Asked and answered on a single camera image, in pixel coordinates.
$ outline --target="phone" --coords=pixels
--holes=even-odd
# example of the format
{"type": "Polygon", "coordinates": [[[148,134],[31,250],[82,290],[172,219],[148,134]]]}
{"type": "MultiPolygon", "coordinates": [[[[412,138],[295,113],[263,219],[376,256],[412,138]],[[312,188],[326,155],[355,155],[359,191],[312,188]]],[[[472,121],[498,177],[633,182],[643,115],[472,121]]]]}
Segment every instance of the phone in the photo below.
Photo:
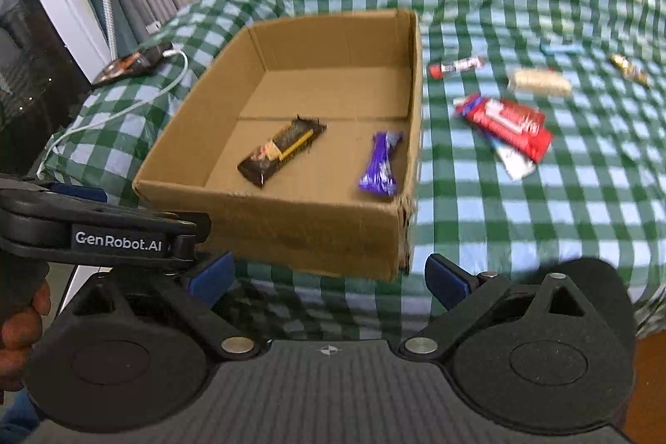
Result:
{"type": "Polygon", "coordinates": [[[102,72],[94,77],[91,86],[93,89],[97,89],[115,83],[124,77],[142,76],[159,65],[164,59],[164,52],[172,47],[170,42],[163,42],[111,61],[102,69],[102,72]]]}

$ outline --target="white charging cable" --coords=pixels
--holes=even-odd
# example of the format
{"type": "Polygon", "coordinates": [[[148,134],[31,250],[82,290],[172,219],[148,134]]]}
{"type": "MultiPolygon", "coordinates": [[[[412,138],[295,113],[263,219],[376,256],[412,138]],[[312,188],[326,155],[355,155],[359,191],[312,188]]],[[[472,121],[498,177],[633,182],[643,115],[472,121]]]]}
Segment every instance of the white charging cable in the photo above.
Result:
{"type": "Polygon", "coordinates": [[[39,165],[39,168],[37,169],[37,177],[39,179],[42,178],[42,175],[44,173],[44,167],[46,165],[47,159],[49,158],[49,155],[51,154],[51,152],[58,145],[60,145],[60,143],[65,138],[69,138],[69,136],[71,136],[72,134],[76,134],[77,132],[83,132],[84,130],[92,130],[92,129],[95,129],[95,128],[100,128],[100,127],[102,127],[102,126],[104,126],[108,123],[111,123],[112,121],[115,121],[116,119],[118,119],[118,118],[120,118],[124,115],[127,115],[129,112],[133,112],[135,109],[137,109],[141,106],[145,106],[146,104],[152,104],[159,97],[167,94],[169,91],[171,91],[171,89],[173,89],[178,84],[180,84],[182,82],[182,78],[185,77],[185,74],[187,73],[187,69],[189,67],[189,61],[187,59],[187,55],[185,55],[181,50],[167,50],[162,54],[162,56],[164,56],[164,57],[173,57],[174,55],[178,55],[178,54],[180,54],[182,56],[184,65],[182,66],[181,73],[178,75],[178,77],[176,79],[173,80],[173,82],[171,82],[168,86],[166,86],[164,89],[159,91],[159,93],[157,93],[155,96],[153,96],[151,98],[147,98],[145,100],[141,100],[141,101],[137,102],[136,104],[132,104],[132,106],[126,107],[122,111],[118,112],[117,114],[113,114],[113,115],[107,117],[103,121],[99,121],[98,123],[91,123],[91,124],[83,126],[83,127],[71,128],[68,131],[66,131],[64,134],[61,134],[61,136],[59,138],[57,138],[51,144],[51,146],[49,146],[46,153],[44,154],[44,158],[42,159],[42,162],[39,165]]]}

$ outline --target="chocolate bar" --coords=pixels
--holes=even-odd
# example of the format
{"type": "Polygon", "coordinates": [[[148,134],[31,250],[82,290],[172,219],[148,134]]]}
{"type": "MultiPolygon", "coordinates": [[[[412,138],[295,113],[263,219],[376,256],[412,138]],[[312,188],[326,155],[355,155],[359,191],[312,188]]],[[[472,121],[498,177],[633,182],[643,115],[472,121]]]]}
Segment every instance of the chocolate bar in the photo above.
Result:
{"type": "Polygon", "coordinates": [[[629,61],[627,57],[623,57],[620,54],[613,54],[609,59],[627,79],[633,79],[643,87],[652,87],[652,83],[647,79],[647,74],[638,68],[635,63],[629,61]]]}
{"type": "Polygon", "coordinates": [[[358,182],[358,187],[379,196],[395,196],[398,184],[391,173],[389,158],[402,139],[402,132],[377,132],[368,169],[358,182]]]}
{"type": "Polygon", "coordinates": [[[239,172],[251,183],[262,188],[279,169],[326,130],[316,119],[298,117],[256,148],[239,164],[239,172]]]}

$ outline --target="gold candy wrapper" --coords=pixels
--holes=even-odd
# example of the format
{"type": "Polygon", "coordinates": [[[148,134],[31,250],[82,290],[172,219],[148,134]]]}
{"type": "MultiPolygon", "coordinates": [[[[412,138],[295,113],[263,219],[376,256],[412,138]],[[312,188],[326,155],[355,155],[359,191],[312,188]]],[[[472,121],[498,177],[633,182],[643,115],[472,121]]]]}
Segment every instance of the gold candy wrapper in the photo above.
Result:
{"type": "Polygon", "coordinates": [[[634,63],[629,61],[627,57],[623,57],[620,54],[613,54],[609,57],[609,59],[611,63],[620,69],[624,77],[633,79],[643,87],[652,87],[652,84],[647,79],[647,74],[645,74],[634,63]]]}
{"type": "Polygon", "coordinates": [[[251,183],[262,188],[275,172],[326,130],[316,119],[296,118],[264,145],[256,148],[239,164],[239,172],[251,183]]]}

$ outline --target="dark brown candy bar wrapper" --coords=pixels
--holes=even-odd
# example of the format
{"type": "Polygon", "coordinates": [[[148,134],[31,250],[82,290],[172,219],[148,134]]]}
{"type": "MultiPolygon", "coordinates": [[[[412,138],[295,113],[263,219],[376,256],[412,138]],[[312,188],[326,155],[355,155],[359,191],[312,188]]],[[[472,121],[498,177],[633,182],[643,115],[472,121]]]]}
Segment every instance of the dark brown candy bar wrapper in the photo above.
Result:
{"type": "Polygon", "coordinates": [[[244,158],[239,164],[239,172],[245,179],[262,188],[276,171],[311,145],[324,130],[326,125],[317,119],[298,117],[244,158]]]}

